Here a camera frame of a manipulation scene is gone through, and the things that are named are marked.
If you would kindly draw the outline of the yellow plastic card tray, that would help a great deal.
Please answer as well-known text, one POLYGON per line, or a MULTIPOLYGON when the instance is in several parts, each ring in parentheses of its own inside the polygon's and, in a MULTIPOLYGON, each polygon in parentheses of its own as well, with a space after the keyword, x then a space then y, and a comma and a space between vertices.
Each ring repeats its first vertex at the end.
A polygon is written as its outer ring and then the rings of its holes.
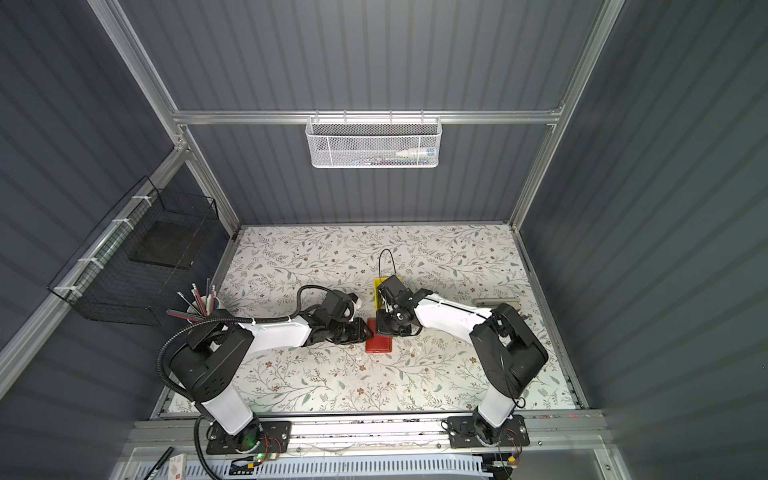
POLYGON ((385 302, 384 299, 379 291, 379 287, 381 284, 386 280, 385 277, 380 277, 374 280, 374 304, 375 304, 375 310, 379 311, 385 308, 385 302))

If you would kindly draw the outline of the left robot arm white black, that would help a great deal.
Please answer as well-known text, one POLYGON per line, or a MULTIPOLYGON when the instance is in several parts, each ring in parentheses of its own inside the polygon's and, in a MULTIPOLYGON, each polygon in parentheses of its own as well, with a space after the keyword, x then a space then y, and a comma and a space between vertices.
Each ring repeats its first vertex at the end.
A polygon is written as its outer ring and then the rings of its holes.
POLYGON ((257 419, 234 386, 241 364, 262 351, 317 343, 350 345, 374 337, 356 315, 358 297, 326 287, 325 298, 288 315, 237 317, 220 308, 209 316, 169 310, 190 324, 161 347, 156 361, 163 383, 193 403, 204 418, 234 437, 256 428, 257 419))

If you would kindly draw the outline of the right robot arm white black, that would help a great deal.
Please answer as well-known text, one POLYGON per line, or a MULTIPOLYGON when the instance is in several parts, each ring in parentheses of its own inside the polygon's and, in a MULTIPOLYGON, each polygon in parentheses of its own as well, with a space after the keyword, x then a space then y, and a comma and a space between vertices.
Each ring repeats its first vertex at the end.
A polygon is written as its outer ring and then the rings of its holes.
POLYGON ((494 308, 464 305, 428 289, 414 292, 395 275, 379 279, 375 291, 379 335, 409 337, 432 329, 473 346, 488 382, 475 414, 483 427, 501 428, 523 391, 549 361, 538 336, 507 303, 494 308))

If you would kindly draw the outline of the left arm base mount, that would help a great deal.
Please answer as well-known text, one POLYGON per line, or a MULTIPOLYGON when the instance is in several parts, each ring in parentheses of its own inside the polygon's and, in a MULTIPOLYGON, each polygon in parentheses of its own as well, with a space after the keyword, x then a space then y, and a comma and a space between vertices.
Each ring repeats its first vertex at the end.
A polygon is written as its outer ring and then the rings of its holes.
POLYGON ((228 434, 218 423, 205 434, 208 455, 282 454, 287 451, 292 430, 288 421, 250 422, 240 433, 228 434))

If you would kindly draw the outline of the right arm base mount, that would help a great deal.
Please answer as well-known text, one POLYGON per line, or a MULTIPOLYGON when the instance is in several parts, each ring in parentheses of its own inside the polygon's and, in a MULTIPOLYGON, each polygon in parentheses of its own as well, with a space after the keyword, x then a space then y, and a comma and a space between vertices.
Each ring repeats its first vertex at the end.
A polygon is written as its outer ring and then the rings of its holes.
POLYGON ((499 427, 493 427, 476 415, 450 416, 441 421, 441 428, 448 435, 450 446, 454 449, 522 448, 530 445, 528 429, 520 415, 507 417, 499 427))

